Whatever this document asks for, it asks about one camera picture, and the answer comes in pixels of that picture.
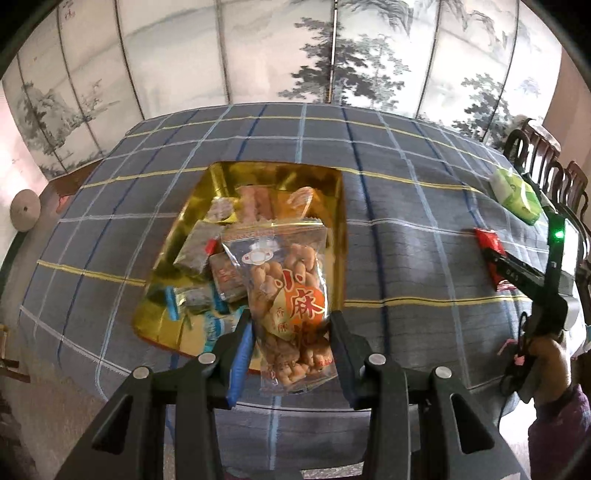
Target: purple sleeve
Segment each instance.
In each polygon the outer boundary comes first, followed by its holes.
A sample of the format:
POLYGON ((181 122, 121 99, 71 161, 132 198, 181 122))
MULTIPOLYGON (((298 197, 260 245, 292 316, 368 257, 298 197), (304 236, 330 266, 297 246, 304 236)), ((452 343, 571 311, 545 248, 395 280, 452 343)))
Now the purple sleeve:
POLYGON ((554 479, 573 457, 590 427, 589 400, 580 385, 573 389, 570 401, 555 417, 541 419, 538 412, 538 419, 528 431, 532 480, 554 479))

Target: metal screw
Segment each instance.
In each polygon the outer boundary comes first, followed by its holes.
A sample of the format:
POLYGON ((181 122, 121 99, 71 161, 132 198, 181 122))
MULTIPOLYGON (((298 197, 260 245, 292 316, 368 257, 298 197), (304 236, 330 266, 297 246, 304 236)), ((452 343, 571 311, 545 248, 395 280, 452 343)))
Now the metal screw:
POLYGON ((214 363, 214 361, 216 361, 215 354, 211 352, 202 353, 201 355, 199 355, 198 358, 199 363, 203 365, 211 365, 212 363, 214 363))
POLYGON ((372 353, 368 360, 372 365, 383 365, 386 363, 386 357, 384 357, 381 353, 372 353))
POLYGON ((452 376, 452 371, 448 369, 448 367, 437 367, 435 369, 435 374, 439 378, 450 378, 452 376))
POLYGON ((134 370, 134 378, 142 380, 150 374, 148 367, 138 367, 134 370))

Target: plaid tablecloth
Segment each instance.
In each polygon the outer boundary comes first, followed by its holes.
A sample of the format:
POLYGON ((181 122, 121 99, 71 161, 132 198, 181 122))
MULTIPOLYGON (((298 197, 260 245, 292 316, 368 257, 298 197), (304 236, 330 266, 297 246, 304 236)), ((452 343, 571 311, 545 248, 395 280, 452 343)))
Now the plaid tablecloth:
MULTIPOLYGON (((509 252, 543 270, 547 224, 529 227, 494 201, 488 178, 508 166, 500 153, 434 125, 355 108, 256 103, 138 124, 79 190, 38 262, 20 328, 41 356, 103 398, 138 365, 159 371, 185 361, 139 340, 130 321, 174 218, 203 167, 217 160, 341 169, 351 330, 404 367, 447 365, 498 412, 506 358, 496 352, 531 306, 519 292, 493 291, 473 228, 496 230, 509 252)), ((258 390, 250 376, 238 406, 217 413, 225 465, 360 461, 369 412, 350 410, 337 380, 283 398, 258 390)))

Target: wall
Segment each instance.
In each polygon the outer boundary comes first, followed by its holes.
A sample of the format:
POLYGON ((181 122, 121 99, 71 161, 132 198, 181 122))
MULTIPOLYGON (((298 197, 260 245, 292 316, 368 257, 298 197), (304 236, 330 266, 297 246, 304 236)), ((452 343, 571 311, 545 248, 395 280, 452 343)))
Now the wall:
POLYGON ((565 51, 544 126, 560 143, 560 161, 575 160, 591 177, 591 92, 565 51))
POLYGON ((331 101, 426 119, 494 146, 516 116, 546 115, 561 47, 519 0, 334 6, 66 0, 2 82, 48 178, 104 157, 144 118, 200 106, 331 101))
POLYGON ((47 180, 35 164, 14 123, 0 87, 0 265, 17 234, 10 220, 10 204, 24 189, 41 194, 47 180))

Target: white label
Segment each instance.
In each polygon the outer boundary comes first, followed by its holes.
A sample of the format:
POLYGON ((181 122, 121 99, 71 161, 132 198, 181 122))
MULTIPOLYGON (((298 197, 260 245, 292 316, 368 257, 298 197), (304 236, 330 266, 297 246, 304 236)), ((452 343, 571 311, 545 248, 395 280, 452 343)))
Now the white label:
POLYGON ((262 265, 273 258, 273 252, 269 249, 256 249, 244 254, 242 262, 250 265, 262 265))

